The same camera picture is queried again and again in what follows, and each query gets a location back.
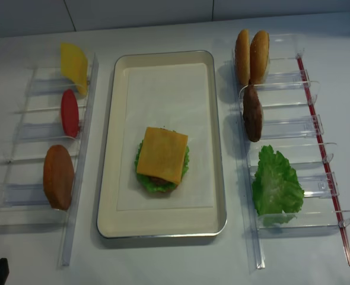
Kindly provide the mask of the red tomato slice in rack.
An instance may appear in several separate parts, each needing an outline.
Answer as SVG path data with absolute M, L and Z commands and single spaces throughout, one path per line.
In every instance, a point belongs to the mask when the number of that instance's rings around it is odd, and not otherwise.
M 75 138 L 79 131 L 79 111 L 75 94 L 71 89 L 65 90 L 62 95 L 61 120 L 64 133 Z

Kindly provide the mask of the brown meat patty in rack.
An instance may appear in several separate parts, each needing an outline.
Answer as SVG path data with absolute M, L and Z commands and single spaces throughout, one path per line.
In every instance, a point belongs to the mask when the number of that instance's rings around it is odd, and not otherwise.
M 263 110 L 257 91 L 251 83 L 244 91 L 243 120 L 248 139 L 252 142 L 259 141 L 262 134 Z

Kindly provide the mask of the orange cheese slice on burger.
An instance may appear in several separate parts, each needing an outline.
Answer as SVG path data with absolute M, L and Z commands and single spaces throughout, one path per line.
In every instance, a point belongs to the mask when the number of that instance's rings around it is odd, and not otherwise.
M 145 131 L 137 173 L 180 184 L 188 136 L 163 128 Z

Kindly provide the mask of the sesame top bun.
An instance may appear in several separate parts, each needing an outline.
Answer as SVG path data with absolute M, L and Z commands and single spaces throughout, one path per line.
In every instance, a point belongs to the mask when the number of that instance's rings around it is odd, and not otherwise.
M 250 82 L 261 84 L 269 65 L 269 34 L 258 31 L 250 44 Z

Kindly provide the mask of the white paper tray liner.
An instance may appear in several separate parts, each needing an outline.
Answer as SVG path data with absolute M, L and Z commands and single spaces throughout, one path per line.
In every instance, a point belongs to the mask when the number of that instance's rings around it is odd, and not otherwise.
M 205 64 L 129 68 L 118 210 L 210 207 L 214 200 L 209 87 Z M 168 193 L 151 194 L 134 166 L 147 127 L 188 136 L 189 170 Z

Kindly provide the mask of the green lettuce leaf in rack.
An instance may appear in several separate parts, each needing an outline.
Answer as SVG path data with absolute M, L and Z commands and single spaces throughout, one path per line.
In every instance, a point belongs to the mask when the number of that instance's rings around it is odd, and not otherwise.
M 264 145 L 259 152 L 252 194 L 257 215 L 266 227 L 287 223 L 302 209 L 304 190 L 296 170 L 271 145 Z

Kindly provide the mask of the clear acrylic left rack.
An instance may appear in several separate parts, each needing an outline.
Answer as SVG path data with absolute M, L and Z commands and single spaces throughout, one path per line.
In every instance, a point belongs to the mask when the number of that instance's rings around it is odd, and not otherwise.
M 53 242 L 43 248 L 52 252 L 61 266 L 71 260 L 81 184 L 87 155 L 98 76 L 98 59 L 89 54 L 87 95 L 61 74 L 59 52 L 46 59 L 29 59 L 20 69 L 2 77 L 0 88 L 0 258 L 9 258 L 17 234 L 53 233 Z M 62 127 L 61 100 L 71 89 L 79 111 L 79 131 L 73 138 Z M 72 202 L 67 211 L 50 206 L 43 190 L 43 166 L 48 149 L 64 146 L 74 167 Z

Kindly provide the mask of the cream rectangular metal tray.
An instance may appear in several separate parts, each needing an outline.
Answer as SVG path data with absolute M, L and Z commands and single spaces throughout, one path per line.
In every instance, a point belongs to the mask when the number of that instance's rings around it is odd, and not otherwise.
M 209 87 L 211 145 L 214 165 L 214 200 L 210 207 L 157 210 L 118 210 L 120 166 L 127 104 L 129 68 L 205 64 Z M 105 238 L 215 236 L 226 225 L 221 140 L 213 56 L 205 50 L 125 55 L 114 66 L 112 100 L 107 130 L 97 228 Z

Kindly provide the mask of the brown bun half left rack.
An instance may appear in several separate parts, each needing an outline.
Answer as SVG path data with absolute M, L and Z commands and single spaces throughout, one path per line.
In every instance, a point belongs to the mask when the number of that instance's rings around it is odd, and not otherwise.
M 52 208 L 67 211 L 72 201 L 74 167 L 62 145 L 51 146 L 44 160 L 43 190 Z

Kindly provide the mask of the clear acrylic right rack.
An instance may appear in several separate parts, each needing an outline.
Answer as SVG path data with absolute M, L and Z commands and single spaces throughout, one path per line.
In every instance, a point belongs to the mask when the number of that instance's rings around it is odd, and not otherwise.
M 245 88 L 238 81 L 235 47 L 232 51 L 236 87 L 237 120 L 243 170 L 243 223 L 249 254 L 256 268 L 265 267 L 262 240 L 310 237 L 340 233 L 342 247 L 350 266 L 347 227 L 350 210 L 339 203 L 339 190 L 330 166 L 336 144 L 323 140 L 323 125 L 315 104 L 320 83 L 311 80 L 303 64 L 303 37 L 300 34 L 269 34 L 269 65 L 261 84 L 253 84 L 263 110 L 261 138 L 248 139 L 243 120 Z M 266 227 L 254 207 L 252 182 L 258 168 L 259 152 L 264 145 L 280 151 L 296 170 L 304 190 L 300 212 L 287 223 Z

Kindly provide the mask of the tan bun half right rack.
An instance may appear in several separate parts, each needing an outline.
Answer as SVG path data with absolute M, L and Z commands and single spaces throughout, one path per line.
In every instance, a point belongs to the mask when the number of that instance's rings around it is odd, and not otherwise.
M 246 86 L 250 80 L 250 42 L 248 29 L 243 29 L 237 36 L 234 58 L 238 81 L 242 86 Z

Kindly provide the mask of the green lettuce under burger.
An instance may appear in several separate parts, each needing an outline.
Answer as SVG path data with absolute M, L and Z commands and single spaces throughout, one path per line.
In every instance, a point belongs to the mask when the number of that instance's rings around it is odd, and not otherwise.
M 150 181 L 150 179 L 149 179 L 150 176 L 140 174 L 137 171 L 140 153 L 141 153 L 143 144 L 144 144 L 144 140 L 142 140 L 139 144 L 138 152 L 136 154 L 135 161 L 134 161 L 134 165 L 135 165 L 135 170 L 136 170 L 136 178 L 137 178 L 138 182 L 147 190 L 147 188 L 149 188 L 149 187 L 156 187 L 158 185 L 155 185 L 154 183 L 152 183 Z M 159 159 L 157 157 L 158 157 L 158 155 L 154 154 L 154 161 L 155 161 L 155 168 L 156 169 L 159 169 L 160 166 L 165 166 L 165 167 L 169 166 L 169 162 L 167 161 L 168 159 L 166 157 L 161 158 L 161 159 Z M 189 147 L 187 146 L 185 149 L 185 152 L 184 152 L 184 159 L 183 159 L 183 166 L 182 166 L 182 177 L 181 178 L 183 178 L 183 176 L 186 174 L 186 172 L 189 169 L 188 163 L 189 163 Z M 159 187 L 166 187 L 166 186 L 178 186 L 178 184 L 175 184 L 171 181 L 168 181 L 167 184 L 160 185 Z

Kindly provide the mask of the clear acrylic rack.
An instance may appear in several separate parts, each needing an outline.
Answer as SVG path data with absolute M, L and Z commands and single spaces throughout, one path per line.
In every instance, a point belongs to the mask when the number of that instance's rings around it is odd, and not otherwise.
M 61 74 L 59 52 L 46 59 L 29 59 L 20 69 L 2 77 L 0 88 L 0 258 L 9 258 L 17 234 L 53 233 L 53 242 L 43 248 L 52 252 L 61 266 L 71 260 L 81 184 L 87 155 L 98 76 L 98 59 L 89 54 L 87 95 Z M 62 127 L 61 100 L 71 89 L 79 111 L 79 131 L 73 138 Z M 74 167 L 72 202 L 67 211 L 50 206 L 43 190 L 43 166 L 48 149 L 64 146 Z
M 320 83 L 311 80 L 303 64 L 303 37 L 300 34 L 269 34 L 269 65 L 261 84 L 253 84 L 263 110 L 261 138 L 248 139 L 243 120 L 245 88 L 238 81 L 235 47 L 232 51 L 236 87 L 237 120 L 243 170 L 243 223 L 249 254 L 256 268 L 265 267 L 262 240 L 310 237 L 340 233 L 342 247 L 350 266 L 347 227 L 350 210 L 339 203 L 339 190 L 330 166 L 336 144 L 323 140 L 323 125 L 315 104 Z M 252 182 L 258 168 L 259 152 L 264 145 L 280 151 L 296 170 L 304 190 L 300 212 L 287 223 L 266 227 L 254 207 Z

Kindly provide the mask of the yellow cheese slice in rack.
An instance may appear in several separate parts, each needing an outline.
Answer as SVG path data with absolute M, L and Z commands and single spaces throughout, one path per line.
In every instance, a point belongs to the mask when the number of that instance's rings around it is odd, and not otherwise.
M 61 74 L 71 80 L 82 97 L 87 95 L 88 59 L 81 48 L 61 43 Z

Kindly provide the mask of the brown patty in burger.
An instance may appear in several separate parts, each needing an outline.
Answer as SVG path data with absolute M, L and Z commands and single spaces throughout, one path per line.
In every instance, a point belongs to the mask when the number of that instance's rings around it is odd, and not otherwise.
M 150 176 L 149 179 L 150 179 L 150 181 L 151 181 L 152 183 L 154 183 L 155 185 L 158 185 L 158 186 L 160 186 L 160 185 L 165 185 L 165 184 L 168 183 L 168 181 L 166 181 L 166 180 L 164 180 L 164 179 L 156 178 L 156 177 L 153 177 L 153 176 Z

